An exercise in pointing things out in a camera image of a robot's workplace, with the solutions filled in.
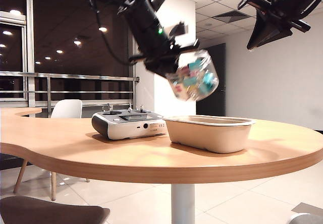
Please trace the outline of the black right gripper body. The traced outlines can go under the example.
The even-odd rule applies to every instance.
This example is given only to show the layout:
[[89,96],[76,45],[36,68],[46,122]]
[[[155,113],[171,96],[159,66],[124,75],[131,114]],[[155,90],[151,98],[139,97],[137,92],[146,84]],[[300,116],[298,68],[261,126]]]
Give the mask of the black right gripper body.
[[278,26],[302,32],[310,30],[310,25],[303,18],[311,12],[311,0],[241,0],[237,9],[246,5],[259,9]]

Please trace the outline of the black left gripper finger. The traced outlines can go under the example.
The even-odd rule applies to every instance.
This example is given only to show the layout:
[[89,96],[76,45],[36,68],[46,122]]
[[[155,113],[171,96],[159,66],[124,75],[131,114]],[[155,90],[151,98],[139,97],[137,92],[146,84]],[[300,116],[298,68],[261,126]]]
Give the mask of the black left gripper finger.
[[151,71],[164,78],[178,69],[178,54],[166,54],[151,58]]

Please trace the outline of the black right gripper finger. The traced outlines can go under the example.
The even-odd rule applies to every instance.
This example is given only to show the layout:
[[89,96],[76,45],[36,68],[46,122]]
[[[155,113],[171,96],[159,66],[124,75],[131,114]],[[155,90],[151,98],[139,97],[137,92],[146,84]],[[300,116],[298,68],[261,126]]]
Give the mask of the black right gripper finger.
[[284,28],[280,28],[279,26],[274,25],[274,32],[272,33],[273,37],[271,38],[270,42],[282,39],[284,37],[288,37],[291,36],[293,33],[290,29],[284,29]]
[[247,44],[247,49],[254,49],[270,42],[274,32],[273,23],[262,11],[256,9],[256,22]]

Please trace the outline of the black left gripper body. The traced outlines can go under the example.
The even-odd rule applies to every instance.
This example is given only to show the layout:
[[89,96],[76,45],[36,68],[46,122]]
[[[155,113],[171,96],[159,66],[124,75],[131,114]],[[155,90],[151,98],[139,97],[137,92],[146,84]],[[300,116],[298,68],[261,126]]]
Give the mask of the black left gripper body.
[[153,52],[152,55],[137,54],[137,55],[131,56],[129,58],[129,62],[137,63],[139,61],[144,61],[146,64],[151,65],[152,57],[162,56],[166,54],[178,54],[180,56],[183,53],[197,51],[198,48],[199,48],[198,39],[196,39],[194,42],[189,43],[187,45],[179,45],[179,44],[175,44],[175,42],[171,42],[170,45],[166,47],[166,50],[163,52]]

